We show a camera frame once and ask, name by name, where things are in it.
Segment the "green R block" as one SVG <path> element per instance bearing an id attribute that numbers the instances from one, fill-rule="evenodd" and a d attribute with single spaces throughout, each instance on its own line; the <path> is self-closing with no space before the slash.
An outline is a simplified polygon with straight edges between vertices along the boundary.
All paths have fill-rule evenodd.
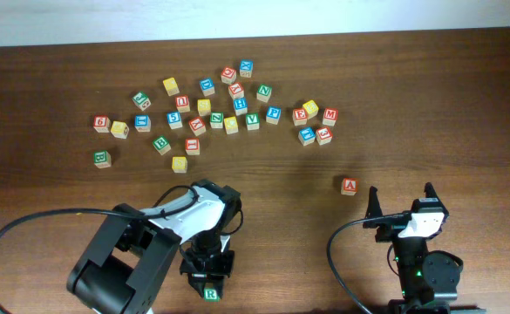
<path id="1" fill-rule="evenodd" d="M 219 302 L 220 295 L 216 288 L 205 288 L 203 298 L 206 302 Z"/>

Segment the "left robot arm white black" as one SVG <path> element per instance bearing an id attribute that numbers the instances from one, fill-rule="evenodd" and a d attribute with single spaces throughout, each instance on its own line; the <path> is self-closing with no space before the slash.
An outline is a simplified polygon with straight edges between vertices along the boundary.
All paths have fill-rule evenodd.
<path id="1" fill-rule="evenodd" d="M 235 253 L 225 230 L 241 213 L 238 191 L 209 180 L 166 204 L 116 206 L 68 276 L 66 289 L 97 313 L 149 313 L 173 259 L 205 300 L 218 302 Z"/>

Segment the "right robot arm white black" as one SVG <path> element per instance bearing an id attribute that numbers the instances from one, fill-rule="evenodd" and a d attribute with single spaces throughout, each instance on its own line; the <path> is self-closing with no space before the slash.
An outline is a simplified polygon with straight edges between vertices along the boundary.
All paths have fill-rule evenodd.
<path id="1" fill-rule="evenodd" d="M 403 297 L 393 299 L 387 310 L 394 314 L 485 313 L 478 306 L 456 306 L 457 286 L 464 269 L 461 258 L 443 250 L 429 250 L 427 242 L 442 232 L 449 211 L 427 182 L 425 196 L 399 214 L 385 215 L 377 198 L 377 188 L 369 191 L 366 229 L 375 229 L 376 242 L 391 244 Z"/>

